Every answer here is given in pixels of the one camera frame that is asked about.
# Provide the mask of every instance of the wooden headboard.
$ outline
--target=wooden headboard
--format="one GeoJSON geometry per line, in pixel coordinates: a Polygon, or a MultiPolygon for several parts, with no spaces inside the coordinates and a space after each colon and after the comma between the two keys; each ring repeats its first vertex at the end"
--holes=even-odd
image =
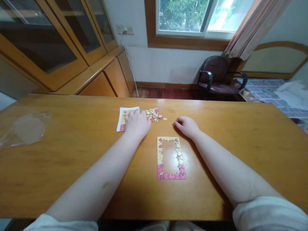
{"type": "Polygon", "coordinates": [[[270,42],[258,45],[236,71],[245,72],[249,78],[291,79],[307,61],[307,46],[288,41],[270,42]]]}

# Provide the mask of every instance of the wooden floor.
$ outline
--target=wooden floor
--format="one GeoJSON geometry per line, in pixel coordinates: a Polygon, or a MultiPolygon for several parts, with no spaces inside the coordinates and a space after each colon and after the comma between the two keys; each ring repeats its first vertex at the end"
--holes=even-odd
{"type": "MultiPolygon", "coordinates": [[[[202,89],[138,88],[138,94],[139,98],[242,101],[234,96],[217,96],[208,94],[202,89]]],[[[136,90],[133,92],[132,97],[137,98],[136,90]]]]}

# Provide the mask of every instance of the person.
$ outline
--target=person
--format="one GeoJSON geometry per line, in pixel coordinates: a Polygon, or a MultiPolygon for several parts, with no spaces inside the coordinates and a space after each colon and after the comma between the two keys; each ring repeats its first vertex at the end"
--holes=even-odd
{"type": "MultiPolygon", "coordinates": [[[[124,134],[60,198],[28,226],[30,230],[98,230],[97,221],[120,184],[151,121],[131,111],[124,134]]],[[[196,122],[178,117],[174,125],[192,139],[233,207],[238,230],[308,230],[308,216],[266,180],[203,133],[196,122]]]]}

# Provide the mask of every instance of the chair seat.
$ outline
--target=chair seat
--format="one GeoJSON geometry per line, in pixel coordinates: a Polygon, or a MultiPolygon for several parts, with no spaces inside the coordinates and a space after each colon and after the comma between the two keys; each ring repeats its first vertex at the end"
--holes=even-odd
{"type": "MultiPolygon", "coordinates": [[[[207,87],[207,83],[199,82],[199,85],[202,87],[207,87]]],[[[239,93],[239,89],[230,85],[222,83],[213,83],[209,93],[218,94],[218,95],[236,95],[239,93]]]]}

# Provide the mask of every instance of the forearm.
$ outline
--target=forearm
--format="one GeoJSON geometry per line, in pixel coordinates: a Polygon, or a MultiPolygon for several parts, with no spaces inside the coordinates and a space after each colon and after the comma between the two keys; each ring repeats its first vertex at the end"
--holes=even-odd
{"type": "Polygon", "coordinates": [[[259,174],[205,133],[198,133],[193,141],[234,207],[258,196],[283,198],[259,174]]]}
{"type": "Polygon", "coordinates": [[[140,143],[125,133],[50,207],[58,221],[98,220],[118,188],[140,143]]]}

